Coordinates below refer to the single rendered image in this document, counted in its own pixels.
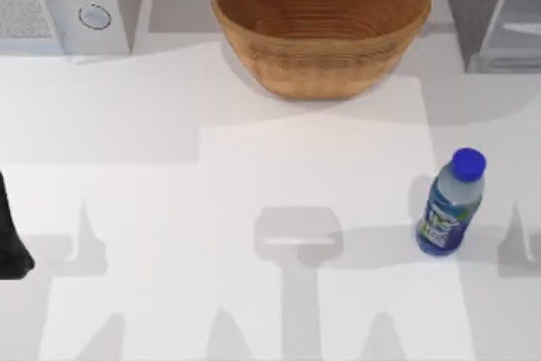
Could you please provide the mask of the brown wicker basket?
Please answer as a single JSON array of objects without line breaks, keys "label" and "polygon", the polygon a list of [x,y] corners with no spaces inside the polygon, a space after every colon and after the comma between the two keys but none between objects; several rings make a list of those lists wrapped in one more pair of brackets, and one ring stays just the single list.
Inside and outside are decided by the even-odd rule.
[{"label": "brown wicker basket", "polygon": [[210,0],[254,80],[287,99],[357,96],[399,62],[431,0]]}]

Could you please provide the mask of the blue capped water bottle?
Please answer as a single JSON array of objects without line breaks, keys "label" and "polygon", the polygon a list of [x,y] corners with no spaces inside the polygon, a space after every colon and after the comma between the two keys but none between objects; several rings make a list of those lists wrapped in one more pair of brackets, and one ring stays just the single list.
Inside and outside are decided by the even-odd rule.
[{"label": "blue capped water bottle", "polygon": [[447,256],[460,247],[483,200],[486,167],[480,151],[463,147],[440,169],[416,226],[417,243],[424,253]]}]

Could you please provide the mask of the pale microwave oven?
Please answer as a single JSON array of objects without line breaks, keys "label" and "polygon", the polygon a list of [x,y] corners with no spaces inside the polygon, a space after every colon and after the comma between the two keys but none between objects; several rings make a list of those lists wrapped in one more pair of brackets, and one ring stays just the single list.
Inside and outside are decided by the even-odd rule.
[{"label": "pale microwave oven", "polygon": [[[0,56],[122,56],[134,45],[142,0],[0,0]],[[112,17],[91,30],[79,9],[97,4]]]}]

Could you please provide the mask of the round microwave knob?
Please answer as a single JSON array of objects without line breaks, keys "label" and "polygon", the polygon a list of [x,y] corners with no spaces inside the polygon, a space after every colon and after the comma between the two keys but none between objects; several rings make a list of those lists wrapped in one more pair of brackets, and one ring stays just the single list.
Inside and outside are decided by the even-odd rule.
[{"label": "round microwave knob", "polygon": [[104,30],[110,26],[112,17],[102,6],[91,4],[79,9],[79,21],[91,30]]}]

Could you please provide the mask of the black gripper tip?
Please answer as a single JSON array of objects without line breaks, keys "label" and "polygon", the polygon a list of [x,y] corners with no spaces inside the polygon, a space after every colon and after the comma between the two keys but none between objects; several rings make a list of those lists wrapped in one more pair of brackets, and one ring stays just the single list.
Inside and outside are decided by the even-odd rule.
[{"label": "black gripper tip", "polygon": [[0,172],[0,280],[22,280],[35,261],[18,235],[3,174]]}]

